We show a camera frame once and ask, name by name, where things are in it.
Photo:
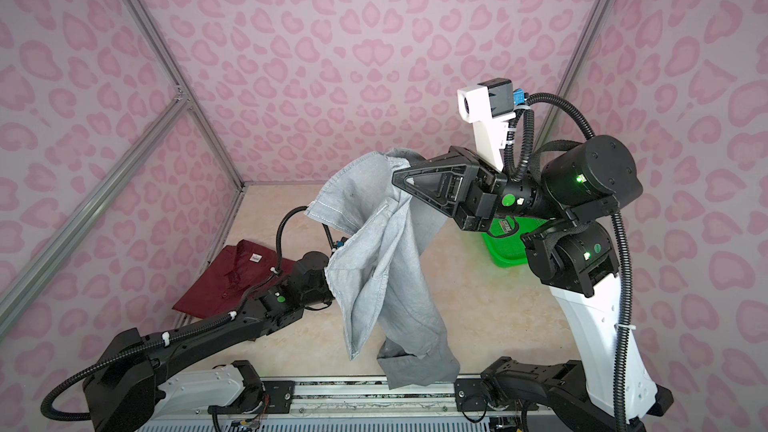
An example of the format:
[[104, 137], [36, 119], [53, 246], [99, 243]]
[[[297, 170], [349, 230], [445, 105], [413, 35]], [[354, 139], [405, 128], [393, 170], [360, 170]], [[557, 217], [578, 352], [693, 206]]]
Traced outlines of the grey long sleeve shirt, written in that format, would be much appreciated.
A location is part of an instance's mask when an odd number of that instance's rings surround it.
[[409, 149], [368, 153], [332, 176], [306, 212], [347, 237], [325, 268], [326, 282], [349, 358], [374, 328], [383, 330], [377, 362], [390, 388], [453, 382], [460, 372], [420, 262], [446, 218], [392, 184], [395, 171], [423, 161]]

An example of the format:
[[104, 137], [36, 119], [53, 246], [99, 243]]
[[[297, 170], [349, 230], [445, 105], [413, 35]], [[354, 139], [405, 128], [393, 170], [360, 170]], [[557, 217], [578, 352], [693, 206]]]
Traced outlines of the maroon long sleeve shirt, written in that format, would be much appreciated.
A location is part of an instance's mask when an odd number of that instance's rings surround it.
[[261, 244], [225, 246], [173, 309], [199, 319], [234, 310], [247, 289], [274, 283], [276, 265], [277, 253]]

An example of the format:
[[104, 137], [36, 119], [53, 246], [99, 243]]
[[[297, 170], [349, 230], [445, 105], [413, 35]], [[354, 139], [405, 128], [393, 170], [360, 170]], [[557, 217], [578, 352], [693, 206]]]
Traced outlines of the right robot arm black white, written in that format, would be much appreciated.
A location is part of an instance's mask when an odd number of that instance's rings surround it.
[[674, 399], [651, 378], [633, 337], [627, 242], [601, 224], [642, 194], [635, 161], [608, 135], [545, 150], [553, 159], [519, 181], [453, 147], [396, 171], [392, 182], [464, 231], [490, 233], [504, 219], [538, 222], [520, 237], [526, 260], [565, 314], [579, 356], [556, 365], [500, 358], [481, 376], [486, 402], [520, 412], [542, 405], [574, 431], [640, 431]]

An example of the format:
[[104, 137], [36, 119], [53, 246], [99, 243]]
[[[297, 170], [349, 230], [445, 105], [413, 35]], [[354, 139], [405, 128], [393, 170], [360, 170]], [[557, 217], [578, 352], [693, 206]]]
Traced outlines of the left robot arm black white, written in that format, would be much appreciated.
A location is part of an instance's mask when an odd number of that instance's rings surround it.
[[131, 328], [109, 343], [99, 360], [55, 386], [41, 414], [58, 422], [89, 421], [97, 431], [137, 431], [169, 398], [163, 386], [187, 369], [241, 342], [270, 335], [329, 305], [327, 255], [312, 251], [274, 285], [244, 294], [231, 311], [164, 332]]

